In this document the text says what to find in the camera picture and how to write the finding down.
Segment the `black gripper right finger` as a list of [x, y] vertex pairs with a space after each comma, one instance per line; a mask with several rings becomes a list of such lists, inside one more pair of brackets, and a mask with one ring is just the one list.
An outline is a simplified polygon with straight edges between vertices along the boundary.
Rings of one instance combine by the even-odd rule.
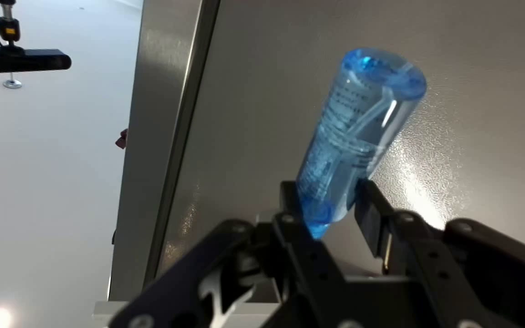
[[396, 210], [374, 180], [360, 180], [354, 217], [369, 250], [382, 261], [383, 273], [414, 272], [409, 239], [420, 228], [422, 219], [418, 213]]

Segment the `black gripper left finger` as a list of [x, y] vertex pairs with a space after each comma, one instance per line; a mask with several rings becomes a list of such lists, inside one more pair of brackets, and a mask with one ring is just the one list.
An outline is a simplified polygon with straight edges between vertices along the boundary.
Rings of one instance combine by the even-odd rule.
[[276, 231], [281, 246], [287, 250], [289, 266], [298, 283], [312, 284], [331, 281], [332, 266], [329, 253], [305, 226], [298, 188], [292, 180], [280, 184]]

